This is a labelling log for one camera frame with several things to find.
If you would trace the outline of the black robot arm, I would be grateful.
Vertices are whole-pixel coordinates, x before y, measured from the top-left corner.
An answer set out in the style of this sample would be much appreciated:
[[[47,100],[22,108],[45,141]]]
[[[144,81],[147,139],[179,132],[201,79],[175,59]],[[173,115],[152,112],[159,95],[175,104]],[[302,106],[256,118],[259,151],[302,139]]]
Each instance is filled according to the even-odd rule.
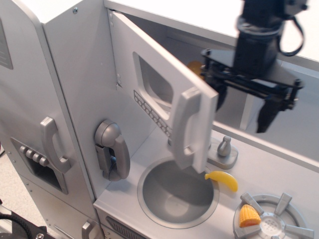
[[[246,0],[237,20],[239,36],[233,51],[232,65],[227,65],[212,49],[203,50],[201,68],[204,81],[219,93],[217,108],[221,108],[232,87],[264,100],[257,119],[257,133],[265,133],[280,111],[293,109],[297,93],[304,87],[279,63],[277,55],[292,57],[281,49],[281,39],[287,20],[303,32],[296,14],[307,10],[305,0]]]

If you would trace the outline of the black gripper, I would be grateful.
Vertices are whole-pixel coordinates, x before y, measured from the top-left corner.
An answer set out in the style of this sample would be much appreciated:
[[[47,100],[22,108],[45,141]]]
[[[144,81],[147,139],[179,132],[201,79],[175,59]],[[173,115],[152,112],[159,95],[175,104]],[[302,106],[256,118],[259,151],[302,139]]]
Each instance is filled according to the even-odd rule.
[[[293,109],[297,92],[303,87],[301,80],[276,62],[279,53],[292,57],[301,50],[285,52],[281,49],[284,25],[284,19],[261,23],[246,17],[238,18],[239,37],[231,65],[224,63],[212,49],[202,52],[205,64],[201,74],[218,93],[216,111],[222,107],[228,87],[265,101],[259,111],[256,133],[265,133],[280,111]]]

